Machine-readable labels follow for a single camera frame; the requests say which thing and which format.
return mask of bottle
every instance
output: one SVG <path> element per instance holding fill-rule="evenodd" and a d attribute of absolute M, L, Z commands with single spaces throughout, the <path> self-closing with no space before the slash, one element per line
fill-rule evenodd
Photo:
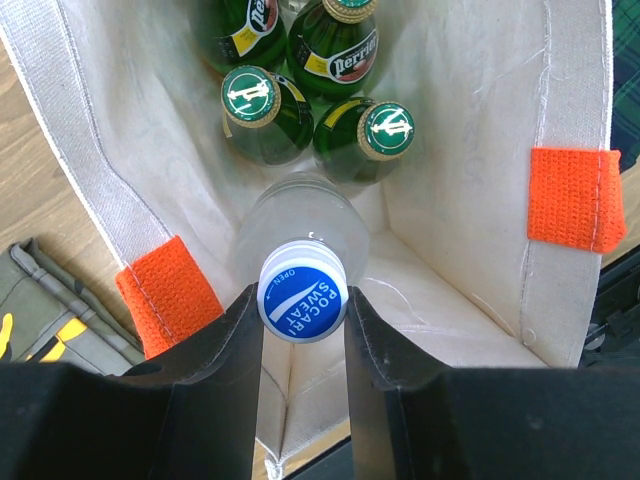
<path fill-rule="evenodd" d="M 256 202 L 238 234 L 234 263 L 243 285 L 258 281 L 267 328 L 310 343 L 342 323 L 347 285 L 363 275 L 369 232 L 349 201 L 319 175 L 293 173 Z"/>
<path fill-rule="evenodd" d="M 287 64 L 309 98 L 359 92 L 378 52 L 377 0 L 313 0 L 291 26 Z"/>
<path fill-rule="evenodd" d="M 275 71 L 284 61 L 278 0 L 195 0 L 190 23 L 200 55 L 220 76 L 240 65 Z"/>
<path fill-rule="evenodd" d="M 398 166 L 414 134 L 413 118 L 402 105 L 347 100 L 330 108 L 316 128 L 316 164 L 336 183 L 370 185 Z"/>
<path fill-rule="evenodd" d="M 258 165 L 294 161 L 313 138 L 313 115 L 293 82 L 259 67 L 239 67 L 222 83 L 227 143 Z"/>

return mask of plastic bottle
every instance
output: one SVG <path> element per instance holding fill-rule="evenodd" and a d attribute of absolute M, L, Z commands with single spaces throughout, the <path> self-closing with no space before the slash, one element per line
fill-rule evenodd
<path fill-rule="evenodd" d="M 327 337 L 342 323 L 366 268 L 369 232 L 349 201 L 318 175 L 294 173 L 256 202 L 238 234 L 234 263 L 243 284 L 258 281 L 258 310 L 294 343 Z"/>

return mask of green glass bottle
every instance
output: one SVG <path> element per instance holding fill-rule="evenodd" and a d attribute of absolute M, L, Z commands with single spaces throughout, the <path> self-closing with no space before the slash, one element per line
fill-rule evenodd
<path fill-rule="evenodd" d="M 359 92 L 378 52 L 377 0 L 312 0 L 291 26 L 287 64 L 309 98 Z"/>
<path fill-rule="evenodd" d="M 253 67 L 239 67 L 222 83 L 222 125 L 227 143 L 258 165 L 294 161 L 313 138 L 313 115 L 289 79 Z"/>
<path fill-rule="evenodd" d="M 371 185 L 398 166 L 414 135 L 413 117 L 402 105 L 353 98 L 320 120 L 313 137 L 316 163 L 336 183 Z"/>
<path fill-rule="evenodd" d="M 190 23 L 200 55 L 222 76 L 240 65 L 275 71 L 284 61 L 278 0 L 194 0 Z"/>

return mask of orange tab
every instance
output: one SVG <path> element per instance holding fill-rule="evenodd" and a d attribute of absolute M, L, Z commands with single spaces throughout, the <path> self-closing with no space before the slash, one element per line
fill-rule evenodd
<path fill-rule="evenodd" d="M 627 233 L 620 152 L 534 148 L 529 184 L 531 240 L 608 253 Z"/>
<path fill-rule="evenodd" d="M 180 237 L 116 276 L 147 358 L 191 336 L 222 314 L 222 306 Z"/>

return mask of logo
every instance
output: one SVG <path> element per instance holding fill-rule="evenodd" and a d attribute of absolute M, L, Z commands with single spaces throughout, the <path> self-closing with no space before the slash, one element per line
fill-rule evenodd
<path fill-rule="evenodd" d="M 244 67 L 225 80 L 224 103 L 227 110 L 240 120 L 259 120 L 265 117 L 274 102 L 271 82 L 254 67 Z"/>
<path fill-rule="evenodd" d="M 378 31 L 358 45 L 334 55 L 329 59 L 329 76 L 338 83 L 355 83 L 373 67 L 378 53 Z"/>
<path fill-rule="evenodd" d="M 411 114 L 401 105 L 382 104 L 367 118 L 367 140 L 371 147 L 384 155 L 404 152 L 414 137 L 414 122 Z"/>
<path fill-rule="evenodd" d="M 278 0 L 249 0 L 247 24 L 258 34 L 270 33 L 278 21 Z"/>
<path fill-rule="evenodd" d="M 342 320 L 344 306 L 331 277 L 315 268 L 297 267 L 269 283 L 264 313 L 271 330 L 304 341 L 331 333 Z"/>

